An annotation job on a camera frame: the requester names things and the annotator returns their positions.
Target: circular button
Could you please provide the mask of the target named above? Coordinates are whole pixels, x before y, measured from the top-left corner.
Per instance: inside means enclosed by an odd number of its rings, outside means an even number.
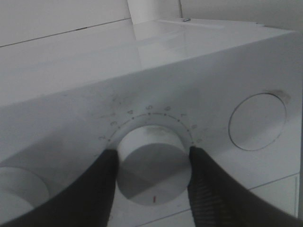
[[[188,154],[178,135],[157,125],[128,133],[118,146],[120,192],[141,205],[160,205],[173,200],[191,177]]]
[[[271,144],[286,120],[283,102],[275,95],[258,94],[243,101],[230,118],[232,142],[244,150],[258,150]]]

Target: washing machine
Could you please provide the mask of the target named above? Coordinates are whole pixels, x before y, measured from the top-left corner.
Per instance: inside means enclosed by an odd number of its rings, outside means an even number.
[[[195,226],[191,148],[296,217],[302,59],[298,32],[183,18],[1,47],[1,223],[62,194],[76,207],[66,190],[116,151],[117,172],[99,173],[114,178],[108,227]]]

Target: appliance top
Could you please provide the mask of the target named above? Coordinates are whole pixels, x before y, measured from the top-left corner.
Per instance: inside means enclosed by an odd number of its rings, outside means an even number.
[[[0,106],[292,32],[252,22],[127,20],[1,47]]]

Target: white knob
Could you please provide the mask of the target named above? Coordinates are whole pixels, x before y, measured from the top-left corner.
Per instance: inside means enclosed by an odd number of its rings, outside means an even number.
[[[17,218],[49,199],[44,182],[14,167],[0,168],[0,224]]]
[[[166,203],[186,188],[191,166],[184,146],[172,130],[148,125],[128,133],[118,145],[121,193],[141,205]]]

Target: white plastic surface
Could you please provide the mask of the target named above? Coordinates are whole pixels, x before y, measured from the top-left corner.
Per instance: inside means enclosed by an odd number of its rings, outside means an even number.
[[[301,34],[181,18],[79,34],[1,48],[0,166],[30,170],[54,196],[104,149],[154,124],[176,132],[186,150],[205,149],[247,188],[300,171]],[[232,143],[228,124],[243,100],[260,93],[283,101],[286,123],[273,143],[248,152]],[[142,206],[116,188],[108,226],[189,209],[186,191]]]
[[[188,152],[176,133],[147,125],[128,133],[118,145],[117,183],[129,200],[156,206],[186,190],[191,177]]]
[[[29,212],[49,199],[44,182],[29,171],[0,168],[0,224]]]
[[[251,190],[284,212],[298,216],[299,175],[289,176]]]
[[[258,150],[275,141],[285,125],[283,102],[271,94],[258,94],[235,109],[229,124],[233,143],[244,150]]]

